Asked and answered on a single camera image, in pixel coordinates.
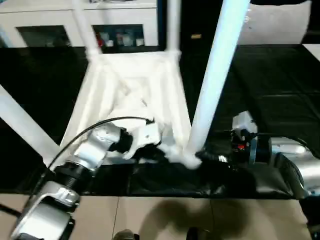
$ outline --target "white pole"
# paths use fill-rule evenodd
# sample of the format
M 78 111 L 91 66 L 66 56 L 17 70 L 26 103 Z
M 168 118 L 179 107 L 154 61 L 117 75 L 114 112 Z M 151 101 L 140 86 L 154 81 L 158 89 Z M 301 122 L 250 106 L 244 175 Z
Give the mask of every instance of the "white pole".
M 3 40 L 4 44 L 8 48 L 13 48 L 14 47 L 13 44 L 11 43 L 10 39 L 6 35 L 6 33 L 1 29 L 1 27 L 0 27 L 0 38 Z
M 223 1 L 186 148 L 192 153 L 201 150 L 206 142 L 249 3 L 250 0 Z
M 166 50 L 178 51 L 180 49 L 181 0 L 168 0 L 167 15 Z
M 73 14 L 75 17 L 75 22 L 78 26 L 81 38 L 84 42 L 84 46 L 86 49 L 86 57 L 88 60 L 94 59 L 98 54 L 101 53 L 101 50 L 98 46 L 96 34 L 88 24 L 86 17 L 84 15 L 84 11 L 81 7 L 82 1 L 72 0 Z
M 43 162 L 47 166 L 60 151 L 60 147 L 1 85 L 0 118 L 43 157 Z

